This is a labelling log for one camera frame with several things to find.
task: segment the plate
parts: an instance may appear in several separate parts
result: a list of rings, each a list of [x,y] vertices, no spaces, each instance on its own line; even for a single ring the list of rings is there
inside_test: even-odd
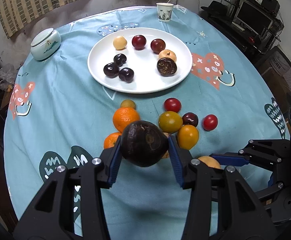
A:
[[[145,36],[147,42],[143,50],[136,50],[132,46],[135,35]],[[128,44],[123,50],[116,50],[113,39],[123,36]],[[173,76],[163,77],[157,70],[158,55],[150,48],[151,41],[162,39],[166,49],[176,54],[177,71]],[[134,71],[134,79],[126,83],[116,78],[108,78],[103,67],[113,62],[113,57],[119,53],[127,56],[127,62],[120,69],[129,67]],[[115,91],[131,94],[147,94],[168,89],[179,84],[191,71],[192,55],[188,47],[177,37],[170,33],[151,28],[130,28],[109,34],[98,41],[88,56],[88,68],[93,78],[101,85]]]

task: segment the bolt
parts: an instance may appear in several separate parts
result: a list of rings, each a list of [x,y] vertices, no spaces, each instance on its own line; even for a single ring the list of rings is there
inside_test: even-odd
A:
[[[58,167],[57,167],[57,171],[58,172],[63,172],[63,171],[65,171],[66,170],[66,167],[64,166],[64,165],[59,165]]]
[[[227,167],[226,167],[226,170],[227,170],[228,172],[231,172],[231,173],[232,173],[232,172],[235,171],[235,167],[233,167],[233,166],[230,165],[230,166],[227,166]]]
[[[198,159],[192,159],[191,160],[191,164],[193,164],[193,165],[199,165],[200,164],[200,160],[198,160]]]
[[[92,164],[94,164],[94,165],[99,165],[101,162],[102,162],[102,160],[100,158],[92,159]]]

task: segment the pink heart print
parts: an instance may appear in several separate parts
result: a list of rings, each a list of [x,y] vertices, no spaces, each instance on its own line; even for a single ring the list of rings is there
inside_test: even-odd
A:
[[[216,79],[221,77],[224,71],[224,63],[221,57],[215,53],[208,53],[205,57],[192,53],[191,73],[209,82],[219,90],[220,82]]]
[[[17,115],[26,116],[29,113],[32,103],[29,101],[29,96],[33,89],[35,88],[35,82],[28,82],[24,89],[21,88],[19,84],[15,84],[13,92],[10,98],[9,110],[12,113],[12,119],[14,120]],[[23,106],[26,104],[28,109],[24,113],[19,113],[17,111],[17,106]]]

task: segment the plastic bag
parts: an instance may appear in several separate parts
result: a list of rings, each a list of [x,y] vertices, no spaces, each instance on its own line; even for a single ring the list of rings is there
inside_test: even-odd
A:
[[[10,63],[0,69],[0,89],[10,92],[13,89],[14,82],[17,78],[18,70]]]

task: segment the paper cup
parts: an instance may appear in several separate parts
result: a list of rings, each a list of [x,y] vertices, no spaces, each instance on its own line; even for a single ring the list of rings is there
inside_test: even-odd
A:
[[[159,2],[157,3],[158,19],[160,22],[169,22],[172,14],[172,3]]]

